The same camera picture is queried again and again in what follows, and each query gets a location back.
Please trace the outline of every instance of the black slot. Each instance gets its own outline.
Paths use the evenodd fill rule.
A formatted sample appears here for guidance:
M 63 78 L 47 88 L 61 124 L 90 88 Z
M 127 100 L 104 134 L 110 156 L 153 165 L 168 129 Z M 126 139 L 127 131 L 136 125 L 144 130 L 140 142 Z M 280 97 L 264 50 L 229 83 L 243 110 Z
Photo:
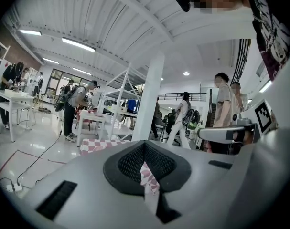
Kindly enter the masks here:
M 208 163 L 210 165 L 217 166 L 217 167 L 220 167 L 220 168 L 223 168 L 223 169 L 227 169 L 227 170 L 229 170 L 232 167 L 232 164 L 221 162 L 221 161 L 217 161 L 217 160 L 211 160 Z
M 68 200 L 77 184 L 70 181 L 62 182 L 57 189 L 36 209 L 41 215 L 53 220 Z

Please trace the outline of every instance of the white power outlet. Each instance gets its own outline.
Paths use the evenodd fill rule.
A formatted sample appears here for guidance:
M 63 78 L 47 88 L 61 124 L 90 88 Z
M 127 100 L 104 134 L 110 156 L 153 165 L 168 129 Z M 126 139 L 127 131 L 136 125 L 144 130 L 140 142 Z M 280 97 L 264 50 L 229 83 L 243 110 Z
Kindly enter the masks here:
M 14 183 L 14 192 L 19 192 L 19 191 L 22 191 L 22 186 L 21 186 L 21 183 L 20 185 L 18 186 L 17 183 Z M 8 192 L 13 192 L 13 187 L 11 184 L 7 185 L 7 191 Z

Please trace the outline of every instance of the sneaker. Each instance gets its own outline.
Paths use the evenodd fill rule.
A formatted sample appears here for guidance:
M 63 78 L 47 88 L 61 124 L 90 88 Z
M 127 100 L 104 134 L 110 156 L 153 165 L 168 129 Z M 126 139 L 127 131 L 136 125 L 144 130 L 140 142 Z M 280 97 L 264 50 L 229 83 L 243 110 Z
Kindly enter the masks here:
M 70 136 L 70 137 L 77 137 L 77 135 L 74 134 L 74 133 L 72 133 L 72 132 L 69 134 L 69 136 Z
M 71 142 L 71 143 L 75 143 L 75 142 L 76 142 L 76 140 L 74 140 L 73 138 L 71 138 L 71 137 L 68 136 L 68 135 L 65 137 L 65 140 L 66 140 L 66 141 L 69 141 L 69 142 Z

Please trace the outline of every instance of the brown wall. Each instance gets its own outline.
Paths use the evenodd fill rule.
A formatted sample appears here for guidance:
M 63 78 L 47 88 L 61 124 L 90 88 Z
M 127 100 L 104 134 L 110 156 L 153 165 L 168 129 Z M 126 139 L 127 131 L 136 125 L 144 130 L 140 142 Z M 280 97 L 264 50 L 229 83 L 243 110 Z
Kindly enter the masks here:
M 8 60 L 10 63 L 23 62 L 24 67 L 32 67 L 39 71 L 41 64 L 18 44 L 3 24 L 0 24 L 0 42 L 6 47 L 10 46 L 5 60 Z

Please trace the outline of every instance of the ceiling light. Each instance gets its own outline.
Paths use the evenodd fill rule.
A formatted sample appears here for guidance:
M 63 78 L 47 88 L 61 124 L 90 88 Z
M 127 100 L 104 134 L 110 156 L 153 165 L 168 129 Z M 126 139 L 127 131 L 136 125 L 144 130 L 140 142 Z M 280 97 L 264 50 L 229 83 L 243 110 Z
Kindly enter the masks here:
M 73 67 L 73 70 L 75 70 L 75 71 L 79 71 L 79 72 L 82 72 L 82 73 L 84 73 L 84 74 L 92 75 L 91 73 L 88 73 L 88 72 L 85 72 L 85 71 L 82 71 L 82 70 L 76 69 L 76 68 L 74 68 L 74 67 Z
M 53 60 L 50 60 L 50 59 L 46 59 L 46 58 L 43 58 L 45 61 L 49 61 L 51 63 L 56 63 L 56 64 L 59 64 L 57 61 L 53 61 Z
M 89 50 L 90 52 L 95 52 L 95 48 L 91 48 L 91 47 L 86 46 L 86 45 L 84 45 L 84 44 L 82 44 L 82 43 L 75 42 L 75 41 L 73 41 L 73 40 L 70 40 L 70 39 L 67 39 L 67 38 L 64 38 L 64 37 L 62 37 L 62 41 L 63 41 L 63 42 L 66 42 L 66 43 L 68 43 L 68 44 L 71 44 L 71 45 L 77 46 L 77 47 L 79 47 L 79 48 L 83 48 L 83 49 L 85 49 L 85 50 Z
M 264 91 L 266 91 L 268 89 L 268 87 L 270 87 L 272 84 L 272 82 L 269 80 L 262 89 L 260 89 L 260 93 L 263 93 Z
M 20 32 L 24 33 L 24 34 L 30 34 L 30 35 L 36 35 L 36 36 L 42 35 L 42 33 L 40 31 L 20 30 Z

